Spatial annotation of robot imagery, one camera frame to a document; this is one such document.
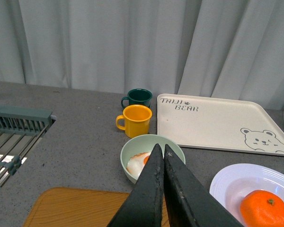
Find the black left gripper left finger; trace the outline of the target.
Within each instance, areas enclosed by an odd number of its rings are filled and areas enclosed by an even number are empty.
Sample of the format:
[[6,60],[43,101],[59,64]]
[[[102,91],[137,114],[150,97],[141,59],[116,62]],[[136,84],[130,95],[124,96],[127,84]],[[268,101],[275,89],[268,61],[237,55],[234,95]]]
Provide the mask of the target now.
[[160,227],[164,195],[164,161],[156,144],[133,190],[109,227]]

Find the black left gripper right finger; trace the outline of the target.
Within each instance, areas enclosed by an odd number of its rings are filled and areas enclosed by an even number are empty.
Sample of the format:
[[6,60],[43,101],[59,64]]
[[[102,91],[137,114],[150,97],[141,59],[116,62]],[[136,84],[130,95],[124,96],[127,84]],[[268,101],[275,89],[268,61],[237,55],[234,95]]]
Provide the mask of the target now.
[[164,194],[171,227],[243,226],[198,181],[174,150],[165,145]]

